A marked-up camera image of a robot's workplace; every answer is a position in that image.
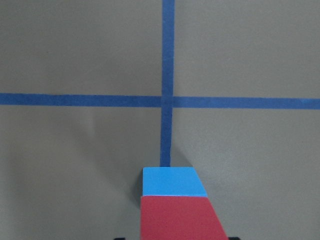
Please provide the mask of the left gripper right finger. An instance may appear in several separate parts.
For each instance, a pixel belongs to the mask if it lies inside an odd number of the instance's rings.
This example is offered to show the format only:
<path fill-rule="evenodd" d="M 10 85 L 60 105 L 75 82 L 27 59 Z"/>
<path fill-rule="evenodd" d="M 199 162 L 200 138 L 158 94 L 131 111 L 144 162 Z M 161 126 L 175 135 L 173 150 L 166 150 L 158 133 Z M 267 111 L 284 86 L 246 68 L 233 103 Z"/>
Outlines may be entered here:
<path fill-rule="evenodd" d="M 237 236 L 232 236 L 232 237 L 228 237 L 228 240 L 241 240 L 241 238 Z"/>

